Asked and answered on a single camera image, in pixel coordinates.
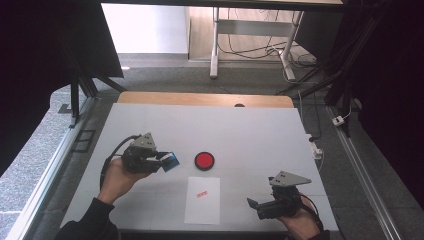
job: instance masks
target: hand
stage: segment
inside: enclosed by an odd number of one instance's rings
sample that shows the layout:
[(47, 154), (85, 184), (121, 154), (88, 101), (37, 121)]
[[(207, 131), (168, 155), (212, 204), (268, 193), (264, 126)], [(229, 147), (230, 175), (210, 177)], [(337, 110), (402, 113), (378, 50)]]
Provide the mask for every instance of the hand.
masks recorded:
[(125, 195), (138, 180), (149, 175), (150, 173), (130, 173), (125, 169), (121, 158), (112, 160), (97, 199), (112, 205), (116, 199)]
[[(301, 199), (306, 206), (313, 209), (308, 199), (305, 197), (301, 197)], [(277, 220), (284, 223), (296, 240), (310, 239), (320, 233), (312, 215), (303, 209), (300, 209), (293, 217), (278, 217)]]

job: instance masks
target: white table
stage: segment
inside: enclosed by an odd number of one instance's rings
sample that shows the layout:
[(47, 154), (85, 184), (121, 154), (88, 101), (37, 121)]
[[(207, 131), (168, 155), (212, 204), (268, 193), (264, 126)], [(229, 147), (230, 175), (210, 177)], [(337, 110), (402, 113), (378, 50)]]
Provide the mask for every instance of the white table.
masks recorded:
[[(115, 202), (111, 220), (135, 231), (284, 231), (276, 220), (259, 220), (246, 198), (273, 200), (269, 176), (280, 170), (312, 183), (298, 186), (317, 205), (325, 229), (337, 225), (312, 158), (298, 110), (116, 103), (62, 225), (79, 220), (99, 193), (104, 160), (126, 137), (151, 132), (159, 151), (173, 151), (181, 165), (149, 176)], [(121, 148), (122, 153), (127, 145)], [(197, 153), (215, 156), (214, 167), (195, 168)], [(220, 224), (185, 224), (189, 177), (220, 178)]]

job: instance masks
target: aluminum rail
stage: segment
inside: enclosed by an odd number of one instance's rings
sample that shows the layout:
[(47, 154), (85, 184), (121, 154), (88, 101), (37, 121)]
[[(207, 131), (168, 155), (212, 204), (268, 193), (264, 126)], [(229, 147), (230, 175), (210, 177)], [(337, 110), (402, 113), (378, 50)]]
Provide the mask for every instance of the aluminum rail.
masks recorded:
[[(330, 107), (327, 107), (327, 113), (331, 119), (336, 117), (331, 111)], [(356, 151), (356, 148), (353, 145), (351, 139), (345, 135), (341, 128), (336, 128), (336, 131), (349, 157), (350, 163), (352, 164), (353, 169), (355, 170), (359, 182), (361, 183), (362, 188), (364, 189), (365, 195), (367, 196), (371, 207), (375, 211), (377, 220), (379, 221), (381, 228), (384, 234), (386, 235), (386, 238), (390, 240), (402, 239), (386, 207), (386, 204), (383, 202), (380, 195), (378, 194), (378, 191), (375, 188), (374, 183), (372, 182), (370, 175), (366, 170), (366, 167), (362, 163), (361, 157)]]
[(41, 175), (40, 180), (35, 186), (31, 196), (25, 204), (21, 214), (17, 218), (15, 224), (10, 230), (7, 240), (20, 240), (24, 239), (31, 224), (43, 203), (63, 161), (65, 160), (68, 152), (70, 151), (73, 142), (78, 136), (79, 131), (88, 120), (89, 113), (94, 108), (94, 99), (87, 98), (81, 109), (81, 118), (74, 128), (68, 128), (58, 148), (56, 149), (53, 157), (50, 159), (46, 170)]

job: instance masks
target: wooden table edge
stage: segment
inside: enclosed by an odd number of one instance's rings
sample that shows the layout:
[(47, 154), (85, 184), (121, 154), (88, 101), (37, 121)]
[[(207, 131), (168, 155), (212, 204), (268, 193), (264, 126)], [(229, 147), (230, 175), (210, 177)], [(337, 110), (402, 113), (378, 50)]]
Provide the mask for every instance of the wooden table edge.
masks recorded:
[(138, 92), (125, 91), (119, 95), (118, 103), (188, 105), (188, 106), (228, 106), (242, 104), (245, 107), (293, 108), (288, 96), (239, 95), (211, 93)]

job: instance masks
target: red mark on paper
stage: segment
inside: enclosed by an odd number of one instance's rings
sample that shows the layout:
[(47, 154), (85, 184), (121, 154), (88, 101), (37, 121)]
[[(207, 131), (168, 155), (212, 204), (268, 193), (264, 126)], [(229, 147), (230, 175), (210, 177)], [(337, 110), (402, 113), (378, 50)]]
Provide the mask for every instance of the red mark on paper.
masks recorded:
[(205, 196), (207, 194), (208, 194), (208, 191), (203, 191), (203, 192), (197, 194), (197, 198), (203, 197), (203, 196)]

